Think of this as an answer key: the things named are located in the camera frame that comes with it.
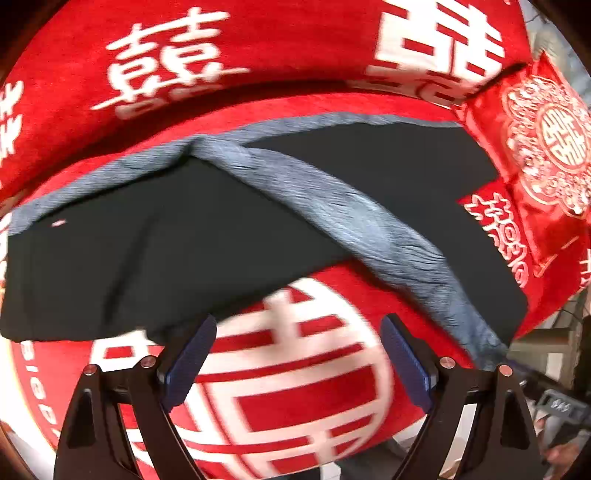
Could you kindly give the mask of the black pants with grey waistband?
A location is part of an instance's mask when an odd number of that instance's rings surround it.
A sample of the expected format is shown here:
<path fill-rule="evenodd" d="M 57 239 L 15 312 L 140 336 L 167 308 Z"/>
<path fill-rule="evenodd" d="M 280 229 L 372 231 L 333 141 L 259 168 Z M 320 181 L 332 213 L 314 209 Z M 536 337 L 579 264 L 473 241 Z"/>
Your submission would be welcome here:
<path fill-rule="evenodd" d="M 17 207 L 2 335 L 167 340 L 346 260 L 489 368 L 528 307 L 460 200 L 497 178 L 457 123 L 329 113 L 197 134 Z"/>

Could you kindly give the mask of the grey stand with label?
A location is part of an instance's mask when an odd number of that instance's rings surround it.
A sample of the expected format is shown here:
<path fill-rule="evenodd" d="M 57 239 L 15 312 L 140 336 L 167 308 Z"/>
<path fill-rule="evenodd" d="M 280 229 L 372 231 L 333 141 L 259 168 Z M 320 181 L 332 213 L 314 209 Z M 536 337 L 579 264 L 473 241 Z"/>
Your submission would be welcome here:
<path fill-rule="evenodd" d="M 585 403 L 554 389 L 545 390 L 537 400 L 536 407 L 574 425 L 583 423 L 588 412 L 588 406 Z"/>

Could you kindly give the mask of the red sofa with white characters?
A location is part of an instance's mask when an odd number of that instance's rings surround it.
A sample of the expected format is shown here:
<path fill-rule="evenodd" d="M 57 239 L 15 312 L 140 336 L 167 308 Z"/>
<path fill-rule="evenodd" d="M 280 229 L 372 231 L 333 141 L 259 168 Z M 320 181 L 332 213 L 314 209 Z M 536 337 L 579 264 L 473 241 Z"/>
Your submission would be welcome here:
<path fill-rule="evenodd" d="M 1 47 L 1 308 L 13 211 L 118 158 L 319 114 L 453 122 L 449 103 L 529 58 L 516 1 L 6 1 Z M 173 413 L 197 464 L 215 479 L 288 474 L 412 423 L 378 339 L 391 312 L 470 361 L 356 260 L 217 318 L 204 374 Z M 142 329 L 8 340 L 50 442 L 83 363 L 129 368 L 165 341 Z"/>

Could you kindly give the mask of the red embroidered cushion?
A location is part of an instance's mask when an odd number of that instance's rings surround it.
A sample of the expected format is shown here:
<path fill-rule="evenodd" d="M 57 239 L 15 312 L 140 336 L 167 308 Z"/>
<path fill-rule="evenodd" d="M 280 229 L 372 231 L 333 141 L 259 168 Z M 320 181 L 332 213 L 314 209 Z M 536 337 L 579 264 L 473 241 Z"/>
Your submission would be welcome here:
<path fill-rule="evenodd" d="M 526 295 L 523 336 L 590 283 L 590 113 L 546 54 L 453 112 L 499 174 L 461 204 Z"/>

